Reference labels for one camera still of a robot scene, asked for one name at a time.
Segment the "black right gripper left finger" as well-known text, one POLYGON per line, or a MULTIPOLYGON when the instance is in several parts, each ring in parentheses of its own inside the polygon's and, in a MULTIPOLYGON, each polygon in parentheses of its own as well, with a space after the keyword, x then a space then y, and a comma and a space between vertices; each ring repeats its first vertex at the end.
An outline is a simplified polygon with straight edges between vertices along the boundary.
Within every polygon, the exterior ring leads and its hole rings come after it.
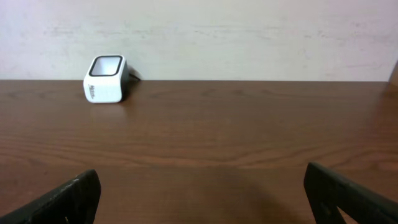
POLYGON ((95 170, 86 170, 73 179, 13 212, 1 217, 1 224, 77 223, 92 224, 101 195, 95 170))

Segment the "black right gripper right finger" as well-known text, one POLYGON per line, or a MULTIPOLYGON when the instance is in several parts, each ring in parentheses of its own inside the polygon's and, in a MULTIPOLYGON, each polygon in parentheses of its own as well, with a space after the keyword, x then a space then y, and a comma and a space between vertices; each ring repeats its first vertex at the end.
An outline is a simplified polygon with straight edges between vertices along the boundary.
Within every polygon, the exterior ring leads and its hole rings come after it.
POLYGON ((358 223, 397 223, 397 203, 315 162, 303 182, 317 223, 344 223, 344 211, 358 223))

